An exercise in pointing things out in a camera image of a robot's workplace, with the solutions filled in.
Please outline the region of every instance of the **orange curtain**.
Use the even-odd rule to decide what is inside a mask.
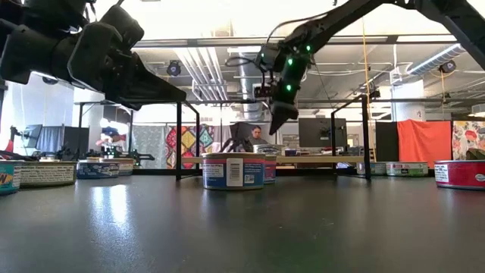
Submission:
[[[450,121],[399,121],[399,160],[428,162],[451,160],[452,131]]]

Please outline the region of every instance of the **red can label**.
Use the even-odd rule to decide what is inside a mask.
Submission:
[[[485,162],[438,163],[434,174],[439,185],[485,187]]]
[[[264,182],[274,183],[276,180],[276,162],[266,162],[264,165]]]

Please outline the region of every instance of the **person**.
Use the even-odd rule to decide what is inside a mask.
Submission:
[[[248,140],[252,145],[269,144],[266,140],[261,138],[261,128],[258,125],[255,125],[252,128],[251,134],[252,135],[248,137]]]

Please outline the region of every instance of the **gray tabletop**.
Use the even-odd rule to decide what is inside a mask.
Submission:
[[[483,272],[485,193],[433,178],[83,180],[1,196],[0,235],[0,272]]]

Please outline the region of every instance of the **can label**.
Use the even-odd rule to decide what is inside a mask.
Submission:
[[[253,187],[264,184],[264,159],[205,159],[202,166],[207,187]]]
[[[120,163],[120,175],[131,175],[133,173],[133,163]]]
[[[13,165],[0,165],[0,194],[13,193],[20,187],[20,171]]]
[[[450,162],[434,165],[438,185],[485,188],[485,162]]]
[[[77,167],[77,178],[113,178],[120,173],[118,163],[79,163]]]
[[[426,163],[392,163],[386,165],[388,175],[422,177],[427,175]]]
[[[357,164],[357,174],[365,174],[365,164]],[[386,174],[386,164],[371,162],[371,174]]]
[[[22,183],[63,183],[74,182],[73,165],[24,165],[21,170]]]
[[[264,165],[264,182],[266,184],[276,181],[276,162],[266,162]]]

